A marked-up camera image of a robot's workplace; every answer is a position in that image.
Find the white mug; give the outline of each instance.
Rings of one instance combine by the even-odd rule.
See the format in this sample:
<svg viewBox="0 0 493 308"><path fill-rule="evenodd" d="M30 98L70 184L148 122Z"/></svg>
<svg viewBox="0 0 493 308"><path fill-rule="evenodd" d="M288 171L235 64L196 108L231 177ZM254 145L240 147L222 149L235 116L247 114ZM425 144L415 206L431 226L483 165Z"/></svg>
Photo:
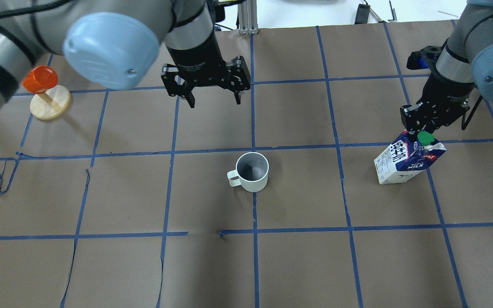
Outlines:
<svg viewBox="0 0 493 308"><path fill-rule="evenodd" d="M269 172L270 164L264 155L248 152L239 157L235 170L227 173L227 179L231 187L241 185L246 191L256 193L266 187Z"/></svg>

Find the wooden base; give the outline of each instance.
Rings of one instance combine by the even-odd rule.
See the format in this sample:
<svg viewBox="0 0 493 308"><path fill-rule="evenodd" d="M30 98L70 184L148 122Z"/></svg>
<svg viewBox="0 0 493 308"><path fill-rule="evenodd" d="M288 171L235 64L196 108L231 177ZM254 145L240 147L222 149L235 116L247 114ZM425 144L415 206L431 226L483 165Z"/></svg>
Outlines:
<svg viewBox="0 0 493 308"><path fill-rule="evenodd" d="M47 121L61 116L70 106L72 95L65 86L57 85L33 96L30 111L37 119Z"/></svg>

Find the green cap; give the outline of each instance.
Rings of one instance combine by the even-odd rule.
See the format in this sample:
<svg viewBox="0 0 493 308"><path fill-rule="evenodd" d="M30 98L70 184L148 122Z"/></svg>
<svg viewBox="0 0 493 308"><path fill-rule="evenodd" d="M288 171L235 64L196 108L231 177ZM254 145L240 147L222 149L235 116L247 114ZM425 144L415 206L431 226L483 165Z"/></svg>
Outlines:
<svg viewBox="0 0 493 308"><path fill-rule="evenodd" d="M427 146L435 141L435 137L433 136L433 134L427 133L425 130L422 130L418 134L418 140L422 146Z"/></svg>

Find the white floor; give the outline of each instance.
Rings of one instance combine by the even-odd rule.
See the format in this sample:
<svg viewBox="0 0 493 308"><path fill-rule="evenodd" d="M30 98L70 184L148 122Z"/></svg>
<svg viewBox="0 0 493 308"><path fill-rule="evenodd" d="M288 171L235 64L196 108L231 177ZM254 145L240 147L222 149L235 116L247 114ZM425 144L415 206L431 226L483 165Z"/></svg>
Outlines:
<svg viewBox="0 0 493 308"><path fill-rule="evenodd" d="M292 28L354 23L356 9L362 0L258 0L258 27ZM427 21L457 19L466 0L392 0L397 20ZM389 0L368 0L381 19L392 18ZM235 29L237 6L226 8L222 25ZM370 23L376 20L370 17Z"/></svg>

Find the gray robot arm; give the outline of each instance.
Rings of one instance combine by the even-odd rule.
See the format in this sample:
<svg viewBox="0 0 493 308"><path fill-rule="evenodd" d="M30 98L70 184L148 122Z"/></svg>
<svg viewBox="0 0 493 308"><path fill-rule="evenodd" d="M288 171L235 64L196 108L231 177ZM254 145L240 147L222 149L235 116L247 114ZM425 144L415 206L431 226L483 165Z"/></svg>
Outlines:
<svg viewBox="0 0 493 308"><path fill-rule="evenodd" d="M401 107L403 125L414 139L432 133L469 110L466 100L476 86L493 102L493 0L468 0L454 31L442 47L414 52L407 67L430 68L422 97Z"/></svg>
<svg viewBox="0 0 493 308"><path fill-rule="evenodd" d="M0 0L0 12L54 3L0 19L0 107L44 53L64 55L85 78L122 90L141 80L163 41L176 64L163 71L169 95L193 107L194 86L221 86L235 97L250 88L244 59L223 61L206 0Z"/></svg>

